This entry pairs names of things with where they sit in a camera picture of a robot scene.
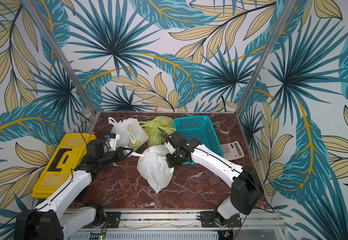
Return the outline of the white lemon print bag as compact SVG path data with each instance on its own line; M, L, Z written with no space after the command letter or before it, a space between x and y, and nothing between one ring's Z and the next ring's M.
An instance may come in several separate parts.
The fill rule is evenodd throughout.
M108 122L113 126L111 134L120 136L116 142L116 148L127 147L136 152L149 139L137 119L128 118L117 122L114 118L109 117Z

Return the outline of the green avocado print plastic bag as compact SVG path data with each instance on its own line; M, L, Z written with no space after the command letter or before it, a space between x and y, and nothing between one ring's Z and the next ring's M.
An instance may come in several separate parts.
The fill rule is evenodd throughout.
M174 120L166 116L158 116L151 121L140 122L140 126L148 135L148 146L163 145L166 137L176 131Z

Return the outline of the white lemon print plastic bags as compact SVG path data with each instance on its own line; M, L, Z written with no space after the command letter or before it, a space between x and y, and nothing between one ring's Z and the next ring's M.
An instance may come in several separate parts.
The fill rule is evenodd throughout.
M139 157L137 170L157 194L169 185L174 174L174 168L168 166L166 154L169 150L165 145L149 147L142 154L131 153Z

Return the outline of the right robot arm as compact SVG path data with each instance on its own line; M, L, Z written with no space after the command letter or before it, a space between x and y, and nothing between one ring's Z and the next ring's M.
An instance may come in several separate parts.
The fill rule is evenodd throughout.
M242 167L209 150L200 141L186 140L174 132L165 140L169 150L166 161L170 168L190 161L204 166L221 178L230 188L231 196L223 200L205 221L224 227L237 214L249 215L263 197L264 189L258 173L252 166Z

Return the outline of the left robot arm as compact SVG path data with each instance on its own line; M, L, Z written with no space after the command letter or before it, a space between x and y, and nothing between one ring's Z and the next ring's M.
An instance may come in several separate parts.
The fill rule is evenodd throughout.
M102 140L92 140L80 164L49 198L33 210L24 210L15 222L16 240L67 240L85 226L105 228L109 217L100 204L88 204L69 218L62 216L73 200L101 173L104 165L120 162L133 153L132 148L118 147L104 151Z

